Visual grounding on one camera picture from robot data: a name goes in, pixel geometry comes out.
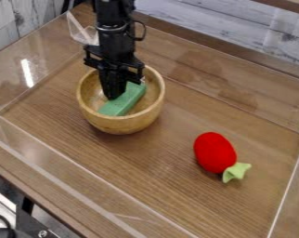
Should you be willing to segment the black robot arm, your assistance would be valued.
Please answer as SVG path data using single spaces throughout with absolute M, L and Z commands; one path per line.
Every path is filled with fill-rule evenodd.
M 147 36 L 147 25 L 132 16 L 135 0 L 93 0 L 99 45 L 84 46 L 84 64 L 99 72 L 108 99 L 127 91 L 127 83 L 141 84 L 145 63 L 135 56 L 136 42 Z

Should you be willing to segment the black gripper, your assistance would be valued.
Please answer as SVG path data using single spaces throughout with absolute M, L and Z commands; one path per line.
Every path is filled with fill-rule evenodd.
M 84 64 L 99 70 L 103 92 L 108 99 L 117 98 L 127 90 L 128 81 L 139 84 L 144 77 L 144 62 L 135 56 L 135 25 L 97 27 L 99 45 L 84 47 Z

